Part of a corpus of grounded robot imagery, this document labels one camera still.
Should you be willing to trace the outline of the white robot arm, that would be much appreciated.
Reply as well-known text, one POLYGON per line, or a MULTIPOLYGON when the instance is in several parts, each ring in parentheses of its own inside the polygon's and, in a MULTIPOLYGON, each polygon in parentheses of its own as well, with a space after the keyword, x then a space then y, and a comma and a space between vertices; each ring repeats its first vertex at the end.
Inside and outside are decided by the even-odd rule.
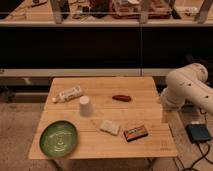
POLYGON ((188 100, 208 114, 213 115, 213 88, 205 84, 206 67, 192 63, 170 71, 166 76, 167 87, 160 95, 165 111, 178 111, 188 100))

